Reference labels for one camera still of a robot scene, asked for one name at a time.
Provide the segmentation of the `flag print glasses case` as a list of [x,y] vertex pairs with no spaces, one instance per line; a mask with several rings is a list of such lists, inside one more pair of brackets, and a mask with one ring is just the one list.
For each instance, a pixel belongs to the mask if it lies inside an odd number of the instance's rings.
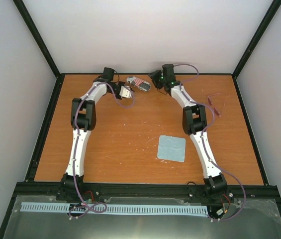
[[151,89],[151,84],[139,77],[128,76],[126,78],[127,83],[138,88],[141,91],[148,92]]

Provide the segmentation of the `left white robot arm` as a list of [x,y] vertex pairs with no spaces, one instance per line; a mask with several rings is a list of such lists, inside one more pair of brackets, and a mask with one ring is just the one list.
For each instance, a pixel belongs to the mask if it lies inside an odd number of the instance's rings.
[[116,100],[122,99],[123,82],[114,82],[116,71],[105,67],[103,73],[97,76],[90,89],[79,98],[73,98],[71,106],[71,126],[73,142],[70,159],[61,186],[73,200],[80,200],[84,194],[84,161],[87,144],[92,130],[96,126],[96,104],[111,93]]

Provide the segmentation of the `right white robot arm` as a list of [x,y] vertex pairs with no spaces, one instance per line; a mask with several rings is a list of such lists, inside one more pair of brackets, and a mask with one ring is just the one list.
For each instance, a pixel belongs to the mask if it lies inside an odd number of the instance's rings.
[[174,64],[164,64],[161,70],[149,73],[149,78],[156,89],[164,89],[182,107],[183,130],[196,148],[204,176],[204,195],[211,200],[226,191],[227,181],[209,144],[207,129],[211,124],[207,122],[207,105],[189,95],[183,83],[176,79],[174,68]]

